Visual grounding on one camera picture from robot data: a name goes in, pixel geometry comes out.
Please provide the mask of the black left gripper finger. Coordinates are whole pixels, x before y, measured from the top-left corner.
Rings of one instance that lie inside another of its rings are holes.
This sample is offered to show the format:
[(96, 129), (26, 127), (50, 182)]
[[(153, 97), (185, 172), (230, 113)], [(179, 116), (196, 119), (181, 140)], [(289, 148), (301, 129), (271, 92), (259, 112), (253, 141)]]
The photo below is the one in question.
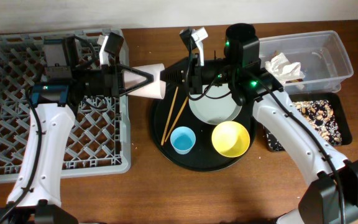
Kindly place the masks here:
[(143, 87), (146, 87), (147, 85), (154, 82), (153, 80), (148, 80), (144, 77), (141, 77), (139, 75), (135, 74), (125, 74), (124, 77), (122, 75), (119, 75), (117, 78), (118, 82), (118, 95), (128, 95), (129, 93), (132, 93), (133, 91), (139, 90)]
[(132, 68), (132, 67), (128, 67), (127, 65), (123, 65), (123, 64), (115, 64), (116, 70), (120, 71), (122, 73), (122, 77), (125, 76), (125, 72), (127, 73), (133, 73), (135, 75), (139, 75), (141, 77), (144, 77), (148, 80), (153, 80), (154, 77), (152, 74), (147, 73), (147, 72), (143, 72), (139, 69), (136, 68)]

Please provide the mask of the white napkin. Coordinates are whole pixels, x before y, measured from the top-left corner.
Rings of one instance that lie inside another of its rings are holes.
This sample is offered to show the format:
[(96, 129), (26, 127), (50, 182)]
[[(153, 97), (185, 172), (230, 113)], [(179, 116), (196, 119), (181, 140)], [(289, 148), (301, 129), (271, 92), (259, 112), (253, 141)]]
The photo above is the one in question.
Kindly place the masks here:
[(305, 77), (301, 71), (301, 63), (289, 61), (284, 53), (276, 54), (271, 60), (266, 61), (265, 69), (281, 84), (302, 80)]

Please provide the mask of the yellow plastic bowl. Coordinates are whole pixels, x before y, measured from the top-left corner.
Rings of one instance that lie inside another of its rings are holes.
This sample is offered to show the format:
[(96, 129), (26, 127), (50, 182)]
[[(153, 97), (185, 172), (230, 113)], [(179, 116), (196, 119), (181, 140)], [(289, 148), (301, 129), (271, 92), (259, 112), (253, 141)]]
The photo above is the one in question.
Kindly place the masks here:
[(218, 154), (229, 158), (242, 156), (251, 145), (248, 130), (235, 121), (218, 124), (213, 129), (211, 142)]

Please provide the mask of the rice and food scraps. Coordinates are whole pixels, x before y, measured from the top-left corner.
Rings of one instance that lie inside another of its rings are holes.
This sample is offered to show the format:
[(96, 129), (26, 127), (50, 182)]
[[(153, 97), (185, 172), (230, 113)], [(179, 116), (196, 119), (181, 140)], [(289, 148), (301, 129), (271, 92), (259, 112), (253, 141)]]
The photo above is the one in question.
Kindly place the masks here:
[(325, 141), (332, 146), (342, 145), (342, 134), (328, 100), (297, 101), (292, 104)]

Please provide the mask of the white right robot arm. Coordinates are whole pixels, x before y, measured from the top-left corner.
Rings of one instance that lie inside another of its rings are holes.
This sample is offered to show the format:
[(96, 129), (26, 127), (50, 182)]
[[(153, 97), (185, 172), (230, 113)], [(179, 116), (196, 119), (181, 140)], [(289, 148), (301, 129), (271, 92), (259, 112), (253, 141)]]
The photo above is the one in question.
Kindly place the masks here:
[(276, 223), (352, 223), (358, 220), (358, 160), (330, 146), (294, 108), (282, 84), (261, 66), (254, 26), (226, 29), (224, 57), (205, 60), (205, 29), (184, 29), (189, 54), (162, 72), (162, 80), (180, 86), (191, 100), (206, 95), (204, 85), (229, 86), (237, 105), (250, 103), (253, 117), (265, 126), (298, 166), (308, 186), (298, 206)]

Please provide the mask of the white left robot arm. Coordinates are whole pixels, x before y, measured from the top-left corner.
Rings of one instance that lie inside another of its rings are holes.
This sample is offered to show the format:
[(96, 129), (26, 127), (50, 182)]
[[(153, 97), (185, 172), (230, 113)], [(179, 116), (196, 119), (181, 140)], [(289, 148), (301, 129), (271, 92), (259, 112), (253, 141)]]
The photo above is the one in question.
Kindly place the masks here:
[(119, 63), (124, 43), (121, 35), (103, 38), (91, 60), (80, 63), (78, 36), (44, 41), (48, 80), (25, 90), (30, 108), (30, 130), (24, 160), (0, 223), (77, 223), (61, 208), (62, 163), (79, 104), (87, 96), (120, 97), (154, 81), (151, 74)]

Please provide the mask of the grey plastic dishwasher rack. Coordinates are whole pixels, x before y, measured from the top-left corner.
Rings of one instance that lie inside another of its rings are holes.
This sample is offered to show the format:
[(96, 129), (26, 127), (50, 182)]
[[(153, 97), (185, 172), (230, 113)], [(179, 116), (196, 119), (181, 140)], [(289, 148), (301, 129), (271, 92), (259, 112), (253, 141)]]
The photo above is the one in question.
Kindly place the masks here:
[[(44, 40), (75, 36), (80, 62), (98, 52), (110, 28), (0, 35), (0, 183), (15, 182), (30, 129), (24, 92), (46, 59)], [(65, 148), (62, 177), (121, 174), (131, 167), (128, 99), (88, 98), (80, 103)]]

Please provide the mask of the left wooden chopstick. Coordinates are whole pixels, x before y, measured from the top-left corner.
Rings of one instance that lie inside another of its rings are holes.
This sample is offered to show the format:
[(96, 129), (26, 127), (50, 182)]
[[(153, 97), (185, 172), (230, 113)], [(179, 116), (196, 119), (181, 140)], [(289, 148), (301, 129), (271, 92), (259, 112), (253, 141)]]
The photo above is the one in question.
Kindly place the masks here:
[(163, 145), (164, 145), (164, 142), (165, 142), (165, 137), (166, 137), (166, 134), (167, 134), (168, 125), (169, 125), (169, 123), (170, 123), (170, 118), (171, 118), (171, 116), (172, 116), (172, 111), (173, 111), (173, 108), (174, 108), (174, 105), (175, 105), (175, 101), (176, 101), (176, 97), (177, 97), (177, 92), (178, 92), (178, 87), (175, 88), (175, 92), (174, 92), (174, 95), (173, 95), (173, 99), (172, 99), (172, 102), (171, 102), (171, 105), (170, 105), (170, 110), (169, 110), (169, 112), (168, 112), (168, 117), (167, 117), (167, 120), (166, 120), (166, 123), (165, 123), (165, 128), (164, 128), (162, 140), (161, 140), (161, 143), (160, 143), (161, 146), (163, 146)]

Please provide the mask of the wooden chopstick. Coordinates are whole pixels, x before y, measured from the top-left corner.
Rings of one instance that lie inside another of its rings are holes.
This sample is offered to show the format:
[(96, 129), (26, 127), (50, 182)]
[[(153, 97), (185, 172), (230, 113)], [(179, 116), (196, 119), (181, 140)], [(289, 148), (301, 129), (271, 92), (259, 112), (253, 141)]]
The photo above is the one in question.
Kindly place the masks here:
[(175, 120), (174, 120), (174, 122), (172, 124), (172, 127), (170, 128), (168, 134), (166, 135), (166, 138), (165, 138), (164, 142), (167, 142), (168, 138), (170, 137), (171, 133), (173, 132), (173, 129), (175, 128), (175, 126), (176, 126), (176, 124), (177, 124), (182, 112), (184, 111), (188, 101), (189, 101), (189, 98), (186, 97), (184, 102), (183, 102), (183, 104), (182, 104), (182, 106), (181, 106), (181, 108), (180, 108), (180, 110), (179, 110), (179, 112), (178, 112), (178, 114), (177, 114), (177, 117), (175, 118)]
[(161, 143), (160, 143), (161, 146), (163, 146), (163, 145), (164, 145), (164, 142), (165, 142), (165, 137), (166, 137), (166, 134), (167, 134), (168, 125), (169, 125), (169, 123), (170, 123), (170, 118), (171, 118), (171, 116), (172, 116), (172, 111), (173, 111), (173, 108), (174, 108), (174, 105), (175, 105), (175, 101), (176, 101), (176, 97), (177, 97), (177, 92), (178, 92), (178, 87), (175, 88), (175, 92), (174, 92), (174, 95), (173, 95), (173, 99), (172, 99), (172, 102), (171, 102), (171, 105), (170, 105), (170, 110), (169, 110), (169, 112), (168, 112), (168, 117), (167, 117), (167, 120), (166, 120), (166, 123), (165, 123), (165, 128), (164, 128), (162, 140), (161, 140)]

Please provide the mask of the grey round plate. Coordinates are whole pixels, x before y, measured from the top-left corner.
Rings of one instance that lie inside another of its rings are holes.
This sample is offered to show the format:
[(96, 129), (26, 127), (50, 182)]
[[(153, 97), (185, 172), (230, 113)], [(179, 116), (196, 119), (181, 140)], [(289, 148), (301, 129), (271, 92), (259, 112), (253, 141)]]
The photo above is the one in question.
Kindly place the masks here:
[(206, 96), (198, 101), (190, 100), (191, 112), (202, 122), (218, 125), (224, 121), (232, 121), (241, 112), (242, 107), (238, 106), (232, 99), (231, 94), (218, 99), (229, 92), (228, 84), (212, 86)]

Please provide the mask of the right wooden chopstick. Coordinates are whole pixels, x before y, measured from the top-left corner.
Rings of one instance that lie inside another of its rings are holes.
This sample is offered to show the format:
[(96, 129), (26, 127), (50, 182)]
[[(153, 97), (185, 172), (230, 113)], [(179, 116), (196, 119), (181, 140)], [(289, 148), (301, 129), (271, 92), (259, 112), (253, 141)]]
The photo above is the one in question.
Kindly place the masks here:
[(175, 120), (174, 120), (174, 122), (172, 124), (172, 127), (170, 128), (168, 134), (166, 135), (166, 138), (165, 138), (164, 142), (167, 142), (168, 138), (170, 137), (171, 133), (173, 132), (173, 129), (175, 128), (175, 126), (176, 126), (176, 124), (177, 124), (182, 112), (184, 111), (188, 101), (189, 101), (189, 98), (186, 97), (184, 102), (183, 102), (183, 104), (182, 104), (182, 106), (181, 106), (181, 108), (180, 108), (180, 110), (179, 110), (179, 112), (178, 112), (178, 114), (177, 114), (177, 117), (175, 118)]

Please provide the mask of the blue plastic cup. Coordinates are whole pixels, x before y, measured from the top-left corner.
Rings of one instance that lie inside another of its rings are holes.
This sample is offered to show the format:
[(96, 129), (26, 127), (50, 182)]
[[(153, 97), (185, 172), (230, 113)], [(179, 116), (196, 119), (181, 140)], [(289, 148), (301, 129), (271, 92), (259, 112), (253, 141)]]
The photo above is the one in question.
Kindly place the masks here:
[(196, 136), (192, 129), (180, 126), (171, 133), (170, 143), (176, 153), (188, 154), (196, 143)]

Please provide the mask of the round black tray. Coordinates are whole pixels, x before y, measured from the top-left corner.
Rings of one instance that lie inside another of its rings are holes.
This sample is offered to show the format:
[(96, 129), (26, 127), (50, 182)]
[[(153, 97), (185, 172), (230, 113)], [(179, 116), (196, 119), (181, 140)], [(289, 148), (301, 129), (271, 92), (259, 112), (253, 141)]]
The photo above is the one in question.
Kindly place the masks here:
[[(168, 84), (165, 98), (153, 100), (149, 114), (150, 135), (158, 150), (174, 164), (193, 171), (210, 172), (225, 169), (242, 159), (238, 157), (225, 157), (218, 153), (213, 147), (211, 135), (215, 128), (212, 124), (207, 124), (199, 120), (190, 109), (189, 105), (182, 108), (186, 95), (182, 89), (175, 90), (176, 86)], [(177, 153), (170, 142), (161, 143), (165, 130), (168, 114), (175, 100), (175, 105), (171, 119), (174, 120), (176, 114), (182, 111), (176, 127), (185, 126), (190, 128), (196, 136), (196, 142), (189, 153), (181, 155)]]

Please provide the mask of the clear plastic bin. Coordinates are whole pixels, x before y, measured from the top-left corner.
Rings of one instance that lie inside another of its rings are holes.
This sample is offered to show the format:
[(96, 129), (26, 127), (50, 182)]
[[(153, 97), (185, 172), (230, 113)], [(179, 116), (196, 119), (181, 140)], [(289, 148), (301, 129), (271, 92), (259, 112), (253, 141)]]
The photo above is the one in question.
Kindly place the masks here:
[(301, 63), (301, 71), (305, 74), (302, 81), (284, 85), (290, 95), (336, 93), (341, 89), (341, 82), (354, 74), (346, 49), (333, 30), (260, 39), (261, 65), (276, 53), (283, 53), (291, 63)]

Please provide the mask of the black rectangular tray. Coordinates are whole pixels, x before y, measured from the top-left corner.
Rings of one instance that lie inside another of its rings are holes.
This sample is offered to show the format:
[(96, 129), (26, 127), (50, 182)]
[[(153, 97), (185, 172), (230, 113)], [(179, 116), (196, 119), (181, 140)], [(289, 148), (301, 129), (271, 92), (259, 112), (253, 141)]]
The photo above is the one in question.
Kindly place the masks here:
[(334, 109), (334, 115), (339, 125), (339, 130), (342, 134), (342, 145), (348, 145), (352, 142), (352, 135), (344, 114), (341, 101), (335, 93), (310, 93), (291, 95), (292, 102), (297, 101), (315, 101), (328, 100)]

